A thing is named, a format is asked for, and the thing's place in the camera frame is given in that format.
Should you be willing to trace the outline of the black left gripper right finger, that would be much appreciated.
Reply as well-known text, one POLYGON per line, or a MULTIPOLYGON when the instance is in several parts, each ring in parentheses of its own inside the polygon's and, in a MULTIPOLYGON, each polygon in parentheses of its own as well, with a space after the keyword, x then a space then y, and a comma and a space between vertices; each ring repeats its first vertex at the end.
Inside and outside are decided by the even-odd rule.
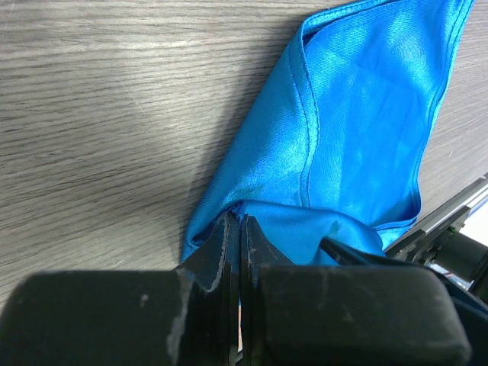
POLYGON ((254 217, 241 232, 244 365, 466 365, 472 347, 433 271, 301 266, 254 217))

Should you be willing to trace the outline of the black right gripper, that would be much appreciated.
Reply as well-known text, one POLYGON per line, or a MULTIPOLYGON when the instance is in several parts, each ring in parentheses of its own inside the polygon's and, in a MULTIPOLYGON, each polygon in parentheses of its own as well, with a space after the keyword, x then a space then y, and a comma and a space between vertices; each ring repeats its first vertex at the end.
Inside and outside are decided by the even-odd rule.
MULTIPOLYGON (((474 183, 416 223, 386 249, 392 258, 419 265, 437 265, 467 290, 487 300, 487 246, 461 233, 467 219, 487 202, 487 180, 474 183)), ((339 265, 394 265, 392 259, 371 255, 324 238, 319 247, 339 265)))

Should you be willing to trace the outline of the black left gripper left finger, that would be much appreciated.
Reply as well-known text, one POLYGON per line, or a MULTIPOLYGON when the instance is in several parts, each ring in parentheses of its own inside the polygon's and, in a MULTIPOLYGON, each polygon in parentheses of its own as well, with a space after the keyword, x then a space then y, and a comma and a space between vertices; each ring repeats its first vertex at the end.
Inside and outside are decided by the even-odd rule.
POLYGON ((3 365, 234 365, 239 223, 170 271, 45 271, 1 314, 3 365))

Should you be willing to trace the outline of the blue satin napkin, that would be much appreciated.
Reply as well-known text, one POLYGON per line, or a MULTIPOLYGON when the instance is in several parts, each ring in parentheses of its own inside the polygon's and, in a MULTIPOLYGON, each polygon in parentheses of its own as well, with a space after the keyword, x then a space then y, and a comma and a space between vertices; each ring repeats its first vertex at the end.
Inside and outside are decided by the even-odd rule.
POLYGON ((307 18, 285 47, 189 224, 257 219, 297 265, 328 237, 382 255, 421 211, 419 168, 470 1, 359 1, 307 18))

